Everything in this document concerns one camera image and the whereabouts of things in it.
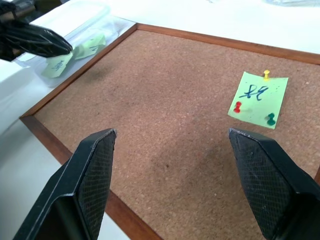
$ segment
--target handwritten character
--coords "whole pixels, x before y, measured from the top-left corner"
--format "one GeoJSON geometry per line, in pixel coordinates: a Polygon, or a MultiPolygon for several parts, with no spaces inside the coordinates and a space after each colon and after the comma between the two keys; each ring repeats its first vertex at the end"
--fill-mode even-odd
{"type": "Polygon", "coordinates": [[[98,49],[98,45],[97,46],[91,46],[89,47],[89,49],[91,49],[92,52],[96,51],[98,49]]]}
{"type": "Polygon", "coordinates": [[[52,69],[55,69],[55,71],[58,71],[60,68],[62,68],[64,66],[63,62],[64,62],[64,60],[61,60],[56,65],[54,65],[54,67],[52,67],[52,69]]]}
{"type": "Polygon", "coordinates": [[[269,88],[267,86],[262,86],[260,87],[260,89],[255,92],[255,90],[257,89],[258,87],[254,84],[251,84],[249,86],[249,91],[245,92],[244,95],[240,96],[239,98],[243,98],[243,97],[247,97],[248,99],[251,98],[251,95],[256,95],[256,99],[258,101],[261,101],[261,98],[259,98],[259,96],[261,94],[263,94],[266,90],[268,90],[269,88]]]}

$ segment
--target yellow push pin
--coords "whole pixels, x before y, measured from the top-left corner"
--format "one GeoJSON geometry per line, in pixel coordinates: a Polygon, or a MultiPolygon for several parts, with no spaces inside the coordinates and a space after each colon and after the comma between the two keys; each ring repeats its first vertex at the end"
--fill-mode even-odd
{"type": "Polygon", "coordinates": [[[270,71],[269,70],[265,70],[263,73],[264,73],[264,78],[263,79],[265,81],[269,81],[269,73],[270,73],[270,71]]]}

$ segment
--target green sticky note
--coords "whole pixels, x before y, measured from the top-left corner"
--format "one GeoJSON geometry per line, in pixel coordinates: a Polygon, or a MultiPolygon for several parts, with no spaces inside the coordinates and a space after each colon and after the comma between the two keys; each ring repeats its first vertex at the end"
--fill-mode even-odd
{"type": "Polygon", "coordinates": [[[99,50],[100,46],[106,45],[106,37],[105,34],[101,33],[91,38],[90,40],[80,44],[76,47],[76,56],[75,59],[84,59],[91,55],[94,55],[99,50]]]}
{"type": "Polygon", "coordinates": [[[66,68],[66,65],[73,57],[73,53],[68,55],[61,55],[55,57],[49,57],[46,59],[47,66],[41,73],[46,78],[57,78],[59,77],[66,68]]]}
{"type": "Polygon", "coordinates": [[[265,81],[262,76],[244,72],[228,115],[275,129],[287,83],[287,77],[269,78],[265,81]],[[238,113],[234,111],[237,102],[241,103],[238,113]]]}

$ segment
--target green push pin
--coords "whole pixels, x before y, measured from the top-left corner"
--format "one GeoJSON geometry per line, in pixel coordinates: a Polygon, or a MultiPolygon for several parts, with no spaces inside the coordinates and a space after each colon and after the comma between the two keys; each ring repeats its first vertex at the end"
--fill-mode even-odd
{"type": "Polygon", "coordinates": [[[274,120],[275,114],[270,113],[268,117],[269,117],[269,120],[266,123],[270,126],[275,125],[276,124],[276,121],[274,120]]]}

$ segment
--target cork surface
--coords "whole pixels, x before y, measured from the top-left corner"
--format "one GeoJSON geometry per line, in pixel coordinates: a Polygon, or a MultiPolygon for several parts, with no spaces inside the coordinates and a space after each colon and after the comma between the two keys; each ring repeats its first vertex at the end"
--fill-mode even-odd
{"type": "Polygon", "coordinates": [[[41,109],[71,151],[116,128],[111,189],[162,238],[262,240],[230,127],[274,138],[312,177],[320,66],[138,30],[41,109]],[[244,71],[289,77],[275,130],[227,115],[244,71]]]}

